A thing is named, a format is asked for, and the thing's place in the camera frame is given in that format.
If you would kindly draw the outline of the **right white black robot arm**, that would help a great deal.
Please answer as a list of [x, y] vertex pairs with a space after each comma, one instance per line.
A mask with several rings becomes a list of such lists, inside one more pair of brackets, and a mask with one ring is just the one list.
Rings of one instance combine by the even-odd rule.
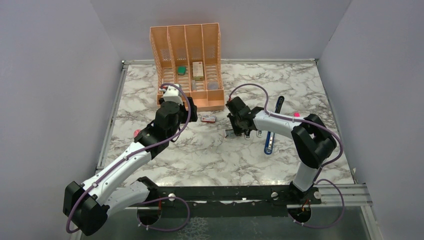
[[229, 110], [227, 117], [237, 135], [265, 131], [293, 140], [301, 164], [291, 182], [288, 196], [296, 204], [306, 200], [322, 163], [337, 146], [335, 137], [321, 119], [315, 114], [305, 118], [289, 117], [268, 112], [263, 107], [250, 108], [240, 97], [228, 101], [226, 107]]

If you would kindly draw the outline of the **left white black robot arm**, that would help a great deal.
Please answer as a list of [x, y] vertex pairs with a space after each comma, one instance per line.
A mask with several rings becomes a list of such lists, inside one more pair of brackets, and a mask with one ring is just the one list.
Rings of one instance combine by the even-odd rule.
[[142, 183], [122, 189], [121, 183], [135, 170], [149, 163], [175, 141], [189, 122], [196, 122], [197, 106], [191, 97], [164, 96], [154, 120], [142, 129], [126, 150], [110, 165], [78, 184], [71, 182], [64, 192], [63, 213], [69, 234], [96, 233], [109, 217], [125, 208], [143, 203], [152, 205], [157, 191]]

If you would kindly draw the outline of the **red white staple box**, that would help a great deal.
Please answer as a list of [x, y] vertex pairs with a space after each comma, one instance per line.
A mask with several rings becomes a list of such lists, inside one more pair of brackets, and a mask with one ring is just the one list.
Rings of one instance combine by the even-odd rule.
[[201, 116], [201, 122], [204, 123], [215, 123], [216, 122], [216, 116], [215, 115], [210, 115], [210, 114], [203, 114]]

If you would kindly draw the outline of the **blue stapler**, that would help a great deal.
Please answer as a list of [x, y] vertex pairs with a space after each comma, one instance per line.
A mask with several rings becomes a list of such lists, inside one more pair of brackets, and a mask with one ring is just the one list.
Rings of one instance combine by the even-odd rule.
[[[281, 112], [284, 100], [285, 100], [285, 98], [282, 95], [278, 97], [278, 100], [277, 100], [276, 106], [275, 106], [275, 112], [277, 114], [279, 114]], [[272, 131], [267, 132], [266, 141], [265, 141], [265, 145], [264, 145], [264, 153], [266, 155], [271, 155], [272, 152], [273, 152], [275, 135], [276, 135], [275, 130], [276, 130], [276, 127], [273, 127]]]

